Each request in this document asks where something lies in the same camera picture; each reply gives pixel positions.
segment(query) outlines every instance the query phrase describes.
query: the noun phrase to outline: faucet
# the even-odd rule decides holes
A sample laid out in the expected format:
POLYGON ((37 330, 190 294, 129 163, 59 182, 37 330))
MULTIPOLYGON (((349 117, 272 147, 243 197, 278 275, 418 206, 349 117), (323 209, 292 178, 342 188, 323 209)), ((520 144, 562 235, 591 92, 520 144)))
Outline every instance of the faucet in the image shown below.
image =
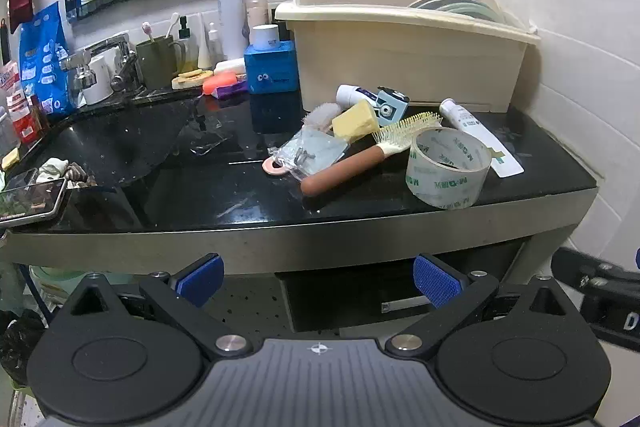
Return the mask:
POLYGON ((90 62, 91 54, 87 50, 82 50, 60 60, 62 71, 76 70, 76 74, 69 83, 70 96, 74 103, 78 103, 78 97, 83 89, 91 87, 97 82, 95 73, 89 68, 90 62))
POLYGON ((116 91, 124 90, 131 94, 137 94, 143 89, 142 69, 138 61, 138 54, 129 49, 128 34, 122 33, 96 42, 85 49, 85 51, 88 51, 92 57, 95 57, 95 55, 99 55, 106 50, 116 47, 120 49, 122 63, 120 65, 120 71, 114 75, 111 81, 111 87, 116 91))

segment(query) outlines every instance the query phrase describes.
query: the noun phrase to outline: blue gripper pad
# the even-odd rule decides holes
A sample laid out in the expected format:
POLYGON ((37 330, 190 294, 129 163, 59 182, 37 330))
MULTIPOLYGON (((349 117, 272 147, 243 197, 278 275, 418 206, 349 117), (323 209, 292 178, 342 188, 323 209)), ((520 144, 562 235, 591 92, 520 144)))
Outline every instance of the blue gripper pad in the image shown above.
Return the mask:
POLYGON ((427 297, 436 308, 444 306, 450 299, 462 293, 466 284, 462 273, 450 269, 452 273, 458 275, 458 279, 438 267, 432 260, 419 255, 414 261, 414 283, 415 287, 427 297))
POLYGON ((175 292, 200 308, 220 289, 224 278, 225 263, 215 255, 178 280, 175 292))

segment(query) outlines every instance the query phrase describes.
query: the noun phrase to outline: blue tissue box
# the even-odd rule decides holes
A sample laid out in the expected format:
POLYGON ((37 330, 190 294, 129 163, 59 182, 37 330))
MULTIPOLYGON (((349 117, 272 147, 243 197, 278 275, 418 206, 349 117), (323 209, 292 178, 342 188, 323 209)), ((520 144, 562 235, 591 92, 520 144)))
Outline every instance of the blue tissue box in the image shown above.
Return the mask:
POLYGON ((249 46, 244 52, 244 66, 251 94, 295 91, 300 85, 293 41, 282 41, 273 50, 249 46))

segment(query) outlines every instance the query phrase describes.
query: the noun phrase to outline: packing tape roll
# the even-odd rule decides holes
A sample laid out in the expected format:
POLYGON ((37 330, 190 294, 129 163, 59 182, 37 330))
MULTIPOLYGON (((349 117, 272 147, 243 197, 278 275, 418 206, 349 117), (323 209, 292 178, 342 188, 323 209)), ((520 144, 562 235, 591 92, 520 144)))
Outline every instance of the packing tape roll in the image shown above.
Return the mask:
POLYGON ((420 200, 438 208, 476 203, 491 166, 491 152, 478 138, 448 127, 414 137, 406 184, 420 200))

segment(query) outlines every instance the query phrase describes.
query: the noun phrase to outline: wooden brush handle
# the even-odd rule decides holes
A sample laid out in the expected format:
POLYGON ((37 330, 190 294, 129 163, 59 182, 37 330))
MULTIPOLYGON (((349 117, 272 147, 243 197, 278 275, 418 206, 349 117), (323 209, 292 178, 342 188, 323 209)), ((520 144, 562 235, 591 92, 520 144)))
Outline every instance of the wooden brush handle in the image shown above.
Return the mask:
POLYGON ((300 183, 300 188, 305 196, 318 196, 361 174, 361 172, 368 171, 384 159, 383 150, 374 145, 306 177, 300 183))

